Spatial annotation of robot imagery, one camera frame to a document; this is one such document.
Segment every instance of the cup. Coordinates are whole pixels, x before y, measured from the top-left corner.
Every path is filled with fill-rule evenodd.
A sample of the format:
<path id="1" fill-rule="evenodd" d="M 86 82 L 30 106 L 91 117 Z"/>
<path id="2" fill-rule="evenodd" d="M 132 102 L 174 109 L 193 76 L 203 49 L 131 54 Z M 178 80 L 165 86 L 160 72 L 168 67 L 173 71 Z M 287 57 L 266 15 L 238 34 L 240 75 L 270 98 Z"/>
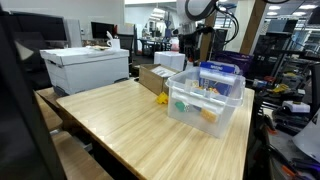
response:
<path id="1" fill-rule="evenodd" d="M 119 39 L 110 39 L 107 41 L 107 45 L 111 47 L 111 49 L 120 49 L 120 40 Z"/>

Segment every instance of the white box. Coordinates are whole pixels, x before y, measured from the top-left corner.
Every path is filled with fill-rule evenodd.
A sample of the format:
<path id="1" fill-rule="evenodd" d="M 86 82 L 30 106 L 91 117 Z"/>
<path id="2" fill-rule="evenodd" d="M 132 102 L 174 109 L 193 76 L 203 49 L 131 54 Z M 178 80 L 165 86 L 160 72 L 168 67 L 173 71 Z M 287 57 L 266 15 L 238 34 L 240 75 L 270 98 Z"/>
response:
<path id="1" fill-rule="evenodd" d="M 55 91 L 75 94 L 129 78 L 128 50 L 41 50 Z"/>
<path id="2" fill-rule="evenodd" d="M 153 64 L 162 64 L 172 69 L 183 71 L 185 55 L 178 52 L 162 51 L 156 52 Z"/>
<path id="3" fill-rule="evenodd" d="M 200 77 L 230 85 L 230 93 L 224 96 L 195 87 Z M 245 90 L 243 76 L 215 70 L 200 74 L 199 67 L 170 77 L 166 84 L 169 86 L 168 116 L 217 138 L 224 136 L 235 108 L 242 105 Z"/>

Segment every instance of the white cardboard box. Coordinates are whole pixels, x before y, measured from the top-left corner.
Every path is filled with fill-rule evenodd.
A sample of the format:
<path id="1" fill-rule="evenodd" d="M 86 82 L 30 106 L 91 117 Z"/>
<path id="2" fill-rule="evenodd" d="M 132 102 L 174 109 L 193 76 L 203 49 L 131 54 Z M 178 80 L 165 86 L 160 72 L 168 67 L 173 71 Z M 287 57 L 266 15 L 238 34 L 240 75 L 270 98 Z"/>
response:
<path id="1" fill-rule="evenodd" d="M 128 50 L 41 50 L 55 91 L 75 94 L 129 78 Z"/>
<path id="2" fill-rule="evenodd" d="M 156 52 L 154 56 L 154 64 L 162 64 L 178 71 L 183 71 L 184 60 L 184 54 L 172 51 Z"/>

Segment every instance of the clear plastic bin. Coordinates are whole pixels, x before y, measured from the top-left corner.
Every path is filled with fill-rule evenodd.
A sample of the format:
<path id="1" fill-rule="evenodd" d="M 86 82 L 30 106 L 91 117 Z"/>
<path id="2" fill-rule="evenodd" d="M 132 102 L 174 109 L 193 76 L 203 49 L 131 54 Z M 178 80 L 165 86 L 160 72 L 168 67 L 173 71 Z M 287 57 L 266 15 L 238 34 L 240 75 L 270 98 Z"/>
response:
<path id="1" fill-rule="evenodd" d="M 194 83 L 200 77 L 229 85 L 228 95 L 196 87 Z M 200 74 L 199 67 L 170 77 L 166 84 L 169 87 L 169 117 L 217 138 L 224 136 L 235 108 L 242 105 L 245 90 L 243 76 L 207 69 L 202 69 Z"/>

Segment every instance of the black chair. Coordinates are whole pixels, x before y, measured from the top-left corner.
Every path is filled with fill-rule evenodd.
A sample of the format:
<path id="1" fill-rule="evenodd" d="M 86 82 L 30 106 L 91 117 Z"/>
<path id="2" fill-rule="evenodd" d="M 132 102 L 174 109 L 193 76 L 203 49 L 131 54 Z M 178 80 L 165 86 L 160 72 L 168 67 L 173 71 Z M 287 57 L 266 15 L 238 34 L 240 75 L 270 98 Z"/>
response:
<path id="1" fill-rule="evenodd" d="M 27 71 L 28 79 L 34 90 L 51 87 L 50 77 L 40 50 L 48 49 L 42 35 L 39 32 L 15 32 L 15 41 L 28 48 L 33 54 L 22 63 Z"/>
<path id="2" fill-rule="evenodd" d="M 120 40 L 120 47 L 121 49 L 129 50 L 129 72 L 132 71 L 132 44 L 134 35 L 127 35 L 127 34 L 118 34 L 118 38 Z"/>

